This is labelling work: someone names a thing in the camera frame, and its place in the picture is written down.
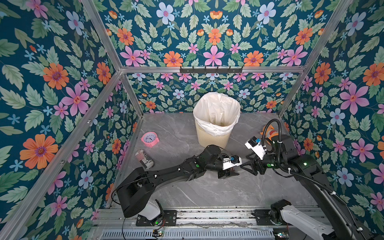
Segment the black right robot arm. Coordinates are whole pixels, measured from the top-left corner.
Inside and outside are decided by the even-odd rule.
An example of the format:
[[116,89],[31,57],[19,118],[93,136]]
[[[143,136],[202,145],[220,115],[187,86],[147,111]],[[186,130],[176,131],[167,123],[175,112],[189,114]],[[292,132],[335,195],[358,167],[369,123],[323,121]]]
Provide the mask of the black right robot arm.
[[347,203],[331,186],[324,170],[310,155],[300,155],[294,142],[287,135],[274,136],[269,140],[252,137],[245,146],[252,150],[242,169],[253,175],[263,175],[267,169],[280,169],[311,194],[329,221],[325,225],[302,213],[286,200],[271,205],[270,218],[274,224],[286,223],[298,228],[314,240],[381,240],[380,234],[372,233],[348,208]]

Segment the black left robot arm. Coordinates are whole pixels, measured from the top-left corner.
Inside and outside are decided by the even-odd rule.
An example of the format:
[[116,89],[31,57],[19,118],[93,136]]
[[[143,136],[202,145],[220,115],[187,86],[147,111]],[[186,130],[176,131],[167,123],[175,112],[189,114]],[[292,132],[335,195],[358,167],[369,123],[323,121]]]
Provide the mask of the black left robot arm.
[[116,188],[123,215],[130,218],[140,214],[148,205],[152,194],[163,186],[195,180],[206,171],[218,173],[219,179],[237,176],[238,173],[231,169],[242,163],[241,157],[223,154],[220,147],[209,145],[201,154],[187,158],[173,167],[155,171],[136,168]]

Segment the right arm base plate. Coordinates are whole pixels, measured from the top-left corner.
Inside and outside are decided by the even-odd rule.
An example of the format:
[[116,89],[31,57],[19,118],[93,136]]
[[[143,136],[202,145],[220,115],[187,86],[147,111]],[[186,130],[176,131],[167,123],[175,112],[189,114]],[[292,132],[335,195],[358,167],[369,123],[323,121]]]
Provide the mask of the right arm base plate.
[[255,217],[258,225],[264,226],[281,226],[281,225],[290,225],[285,222],[280,213],[276,210],[254,210],[252,216]]

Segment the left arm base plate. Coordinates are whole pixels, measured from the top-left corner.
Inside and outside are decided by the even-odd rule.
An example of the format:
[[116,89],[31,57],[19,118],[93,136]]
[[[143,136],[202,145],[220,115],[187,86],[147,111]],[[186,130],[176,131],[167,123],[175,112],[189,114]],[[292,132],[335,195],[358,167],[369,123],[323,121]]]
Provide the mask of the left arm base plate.
[[178,212],[176,210],[164,210],[157,217],[148,220],[142,215],[138,215],[136,220],[137,227],[174,227],[176,225]]

